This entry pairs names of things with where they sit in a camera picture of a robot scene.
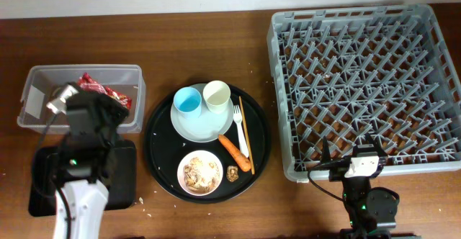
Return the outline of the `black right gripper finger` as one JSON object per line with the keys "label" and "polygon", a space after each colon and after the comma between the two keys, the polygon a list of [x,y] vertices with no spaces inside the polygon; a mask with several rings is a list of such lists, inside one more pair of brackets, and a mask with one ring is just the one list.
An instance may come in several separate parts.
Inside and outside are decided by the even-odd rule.
{"label": "black right gripper finger", "polygon": [[369,133],[365,134],[365,139],[369,145],[372,145],[374,151],[377,153],[378,156],[387,156],[387,153],[381,148],[379,143],[372,138]]}
{"label": "black right gripper finger", "polygon": [[321,163],[328,163],[331,160],[331,153],[329,150],[327,137],[323,137],[322,145]]}

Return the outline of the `red snack wrapper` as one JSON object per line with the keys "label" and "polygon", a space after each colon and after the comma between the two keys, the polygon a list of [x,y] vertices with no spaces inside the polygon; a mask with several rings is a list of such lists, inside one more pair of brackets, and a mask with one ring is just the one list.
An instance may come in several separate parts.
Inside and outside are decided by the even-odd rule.
{"label": "red snack wrapper", "polygon": [[126,109],[131,109],[132,99],[129,96],[115,91],[108,86],[100,84],[98,81],[95,81],[88,73],[84,73],[83,76],[79,78],[77,85],[84,91],[95,91],[100,94],[106,94],[107,96],[119,102]]}

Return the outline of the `orange carrot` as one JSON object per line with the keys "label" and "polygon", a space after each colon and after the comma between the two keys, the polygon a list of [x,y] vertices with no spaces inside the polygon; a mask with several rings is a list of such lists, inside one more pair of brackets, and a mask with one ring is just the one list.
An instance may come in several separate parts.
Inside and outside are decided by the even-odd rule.
{"label": "orange carrot", "polygon": [[250,160],[226,136],[218,135],[218,140],[243,172],[251,170]]}

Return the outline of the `brown food scrap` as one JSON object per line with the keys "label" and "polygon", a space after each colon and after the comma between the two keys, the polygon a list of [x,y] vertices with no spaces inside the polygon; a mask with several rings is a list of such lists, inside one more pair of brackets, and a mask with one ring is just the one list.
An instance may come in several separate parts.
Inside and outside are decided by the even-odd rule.
{"label": "brown food scrap", "polygon": [[234,182],[238,179],[238,170],[237,166],[229,166],[227,167],[226,178],[229,182]]}

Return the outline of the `pink bowl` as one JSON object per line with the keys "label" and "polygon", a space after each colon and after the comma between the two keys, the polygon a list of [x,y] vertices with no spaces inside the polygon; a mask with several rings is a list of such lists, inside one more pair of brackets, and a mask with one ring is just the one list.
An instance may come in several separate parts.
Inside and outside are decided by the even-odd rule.
{"label": "pink bowl", "polygon": [[215,154],[196,150],[181,159],[176,173],[179,185],[186,193],[203,197],[220,186],[224,171]]}

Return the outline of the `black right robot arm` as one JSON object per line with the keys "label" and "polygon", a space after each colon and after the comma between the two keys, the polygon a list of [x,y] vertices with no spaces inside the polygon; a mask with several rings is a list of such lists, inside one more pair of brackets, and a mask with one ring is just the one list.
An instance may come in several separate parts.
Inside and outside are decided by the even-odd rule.
{"label": "black right robot arm", "polygon": [[390,189],[371,186],[370,180],[380,175],[388,155],[371,135],[366,134],[365,140],[353,147],[351,155],[332,160],[324,138],[320,169],[329,172],[329,181],[340,181],[343,186],[339,200],[351,227],[340,230],[340,238],[391,238],[400,197]]}

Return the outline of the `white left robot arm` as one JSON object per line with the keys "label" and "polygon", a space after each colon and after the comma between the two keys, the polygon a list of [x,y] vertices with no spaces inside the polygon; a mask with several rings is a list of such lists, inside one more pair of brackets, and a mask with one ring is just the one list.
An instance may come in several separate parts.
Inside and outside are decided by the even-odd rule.
{"label": "white left robot arm", "polygon": [[106,94],[68,83],[48,104],[66,116],[69,131],[58,144],[52,182],[55,186],[54,238],[98,238],[116,168],[118,126],[128,110]]}

